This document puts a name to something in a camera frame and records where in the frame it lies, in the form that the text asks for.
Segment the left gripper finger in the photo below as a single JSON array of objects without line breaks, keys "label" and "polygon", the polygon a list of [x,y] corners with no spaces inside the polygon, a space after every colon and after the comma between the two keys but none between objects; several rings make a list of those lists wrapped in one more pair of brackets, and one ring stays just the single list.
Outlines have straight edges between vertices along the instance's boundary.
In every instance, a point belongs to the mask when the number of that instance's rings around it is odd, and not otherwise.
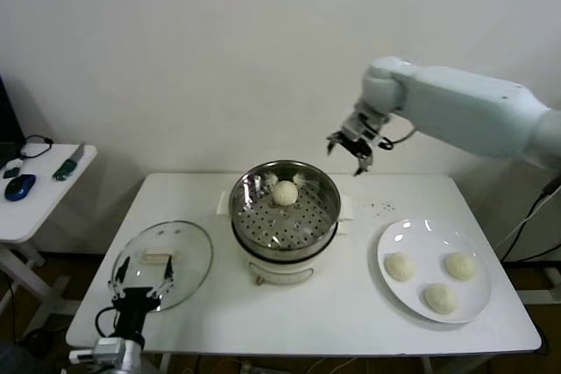
[{"label": "left gripper finger", "polygon": [[151,292],[149,292],[149,296],[154,299],[163,300],[163,298],[171,292],[173,287],[174,287],[173,260],[169,258],[165,266],[162,280],[156,283],[156,285],[152,288]]},{"label": "left gripper finger", "polygon": [[112,302],[116,302],[124,298],[128,286],[125,284],[125,278],[128,271],[131,258],[126,257],[119,266],[115,266],[108,286],[111,290]]}]

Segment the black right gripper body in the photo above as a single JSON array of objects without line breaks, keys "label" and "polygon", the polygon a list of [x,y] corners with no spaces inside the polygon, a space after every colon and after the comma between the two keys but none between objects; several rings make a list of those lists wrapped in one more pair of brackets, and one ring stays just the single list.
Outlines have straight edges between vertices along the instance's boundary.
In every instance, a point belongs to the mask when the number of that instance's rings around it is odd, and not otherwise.
[{"label": "black right gripper body", "polygon": [[336,134],[336,141],[356,159],[367,159],[372,157],[372,148],[363,138],[352,140],[343,131],[338,131]]}]

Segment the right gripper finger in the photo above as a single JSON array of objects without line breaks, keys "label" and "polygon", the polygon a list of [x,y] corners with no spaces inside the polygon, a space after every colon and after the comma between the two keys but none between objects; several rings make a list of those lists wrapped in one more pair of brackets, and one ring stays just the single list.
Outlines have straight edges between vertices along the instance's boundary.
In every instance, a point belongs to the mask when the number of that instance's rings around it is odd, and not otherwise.
[{"label": "right gripper finger", "polygon": [[337,131],[337,132],[334,132],[334,133],[330,134],[327,137],[327,141],[328,141],[327,154],[331,155],[332,151],[334,150],[334,148],[337,145],[344,145],[344,142],[346,141],[346,137],[342,132]]},{"label": "right gripper finger", "polygon": [[358,161],[358,168],[354,172],[353,176],[357,177],[362,173],[367,173],[370,171],[373,164],[373,154],[370,153],[358,153],[356,155]]}]

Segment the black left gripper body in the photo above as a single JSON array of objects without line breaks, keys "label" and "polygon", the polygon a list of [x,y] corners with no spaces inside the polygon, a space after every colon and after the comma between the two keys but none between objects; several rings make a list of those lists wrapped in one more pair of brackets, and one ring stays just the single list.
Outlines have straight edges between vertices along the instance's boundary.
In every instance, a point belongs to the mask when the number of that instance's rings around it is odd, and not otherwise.
[{"label": "black left gripper body", "polygon": [[146,316],[160,305],[160,296],[149,286],[126,287],[123,294],[112,301],[118,317],[111,335],[123,339],[143,339]]}]

